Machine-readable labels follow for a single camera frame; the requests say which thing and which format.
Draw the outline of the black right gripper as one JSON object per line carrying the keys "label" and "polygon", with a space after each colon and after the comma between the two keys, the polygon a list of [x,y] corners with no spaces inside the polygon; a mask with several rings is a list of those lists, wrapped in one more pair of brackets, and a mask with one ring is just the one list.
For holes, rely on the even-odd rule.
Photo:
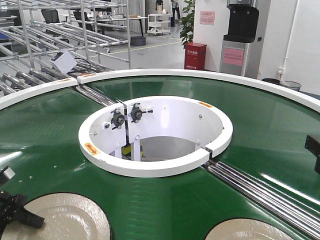
{"label": "black right gripper", "polygon": [[319,174],[320,173],[320,137],[315,135],[307,135],[304,147],[316,157],[314,171]]}

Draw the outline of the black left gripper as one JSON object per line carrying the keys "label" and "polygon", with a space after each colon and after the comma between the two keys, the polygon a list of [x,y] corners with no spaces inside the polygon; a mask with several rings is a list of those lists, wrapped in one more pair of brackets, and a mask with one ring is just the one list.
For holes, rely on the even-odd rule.
{"label": "black left gripper", "polygon": [[27,201],[27,196],[22,194],[11,195],[7,191],[0,192],[0,233],[2,234],[8,224],[14,221],[17,213],[17,220],[23,224],[36,229],[44,225],[45,219],[25,208],[21,208]]}

